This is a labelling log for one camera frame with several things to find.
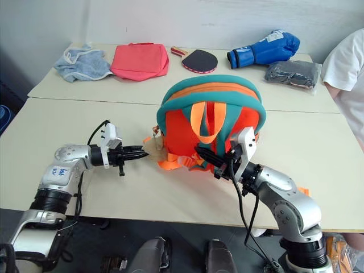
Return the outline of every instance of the white wall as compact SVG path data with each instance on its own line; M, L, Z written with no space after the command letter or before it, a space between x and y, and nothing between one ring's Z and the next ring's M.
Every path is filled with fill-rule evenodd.
M233 49L277 28L321 63L363 27L363 0L0 0L1 70L34 86L72 41Z
M0 0L2 80L30 91L70 42L81 39L84 8L83 0Z

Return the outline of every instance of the white shirt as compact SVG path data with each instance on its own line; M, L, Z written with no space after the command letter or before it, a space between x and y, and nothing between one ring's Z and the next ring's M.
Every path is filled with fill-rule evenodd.
M334 48L322 65L321 77L341 89L334 100L354 135L364 143L364 28Z

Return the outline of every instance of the white table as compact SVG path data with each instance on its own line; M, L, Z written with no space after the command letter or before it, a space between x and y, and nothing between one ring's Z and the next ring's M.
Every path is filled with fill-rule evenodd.
M83 144L104 119L123 144L141 144L156 124L158 106L30 98L0 138L0 207L26 210L40 178L65 143ZM364 232L361 215L364 155L340 114L268 111L252 160L309 188L322 209L324 230ZM83 216L241 225L231 182L205 172L164 171L154 162L96 167L85 174ZM250 215L254 197L244 199ZM74 200L68 207L73 214ZM255 227L277 228L261 204Z
M113 61L116 45L95 44L95 48L105 51L105 59ZM217 69L212 74L229 74L250 80L260 91L266 110L302 111L314 113L339 113L326 87L318 83L317 94L312 96L305 91L282 84L268 84L264 81L266 66L252 65L241 69L230 69L226 50L208 50L218 58ZM35 98L54 98L80 101L127 102L133 104L160 105L167 90L177 82L200 76L181 64L179 56L169 52L170 66L166 76L151 78L142 82L123 80L108 76L99 81L64 81L52 68L45 78L28 94ZM309 55L297 54L292 60L311 61Z

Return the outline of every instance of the orange backpack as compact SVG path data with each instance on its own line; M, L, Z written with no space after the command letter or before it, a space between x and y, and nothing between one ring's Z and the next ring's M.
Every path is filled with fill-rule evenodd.
M257 137L265 119L258 90L244 78L209 75L180 81L164 96L157 112L168 151L168 160L159 165L175 169L183 164L189 169L213 171L195 147L209 148L222 156L230 149L233 134L252 126Z

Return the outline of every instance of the backpack handle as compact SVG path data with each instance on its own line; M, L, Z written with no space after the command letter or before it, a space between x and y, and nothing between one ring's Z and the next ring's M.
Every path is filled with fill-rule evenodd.
M191 127L198 139L204 144L210 144L214 141L217 134L221 131L226 118L226 104L222 102L214 103L214 133L210 136L200 135L201 122L204 117L205 101L192 105L191 109Z

